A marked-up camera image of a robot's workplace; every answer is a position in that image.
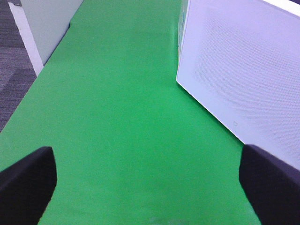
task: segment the black rubber pad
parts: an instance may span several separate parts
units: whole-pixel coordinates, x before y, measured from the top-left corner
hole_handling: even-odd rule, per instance
[[[300,225],[300,172],[254,145],[243,147],[240,183],[262,225]]]
[[[51,147],[42,147],[0,173],[0,224],[36,225],[57,183]]]

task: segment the white partition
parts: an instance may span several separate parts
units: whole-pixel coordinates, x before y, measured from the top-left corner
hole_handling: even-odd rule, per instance
[[[43,64],[68,29],[83,0],[21,0]]]
[[[300,170],[300,6],[277,6],[190,0],[177,82],[244,143]]]

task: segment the white corner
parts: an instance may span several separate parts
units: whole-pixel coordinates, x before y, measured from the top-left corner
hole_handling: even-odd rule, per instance
[[[39,73],[44,68],[41,57],[38,53],[36,43],[34,41],[33,35],[31,33],[30,26],[28,24],[25,12],[22,7],[15,6],[13,3],[9,2],[10,10],[14,16],[15,23],[19,29],[20,35],[24,42],[25,48],[29,55],[30,61],[32,63],[33,69],[38,76]]]

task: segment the green mat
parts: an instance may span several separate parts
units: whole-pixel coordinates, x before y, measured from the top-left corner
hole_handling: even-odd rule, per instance
[[[0,134],[0,169],[54,149],[40,224],[256,225],[242,143],[175,81],[180,0],[86,0]]]

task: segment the perforated white panel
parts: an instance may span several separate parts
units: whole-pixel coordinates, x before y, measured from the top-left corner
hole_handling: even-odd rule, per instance
[[[300,170],[300,18],[261,0],[189,6],[178,83],[244,143]]]

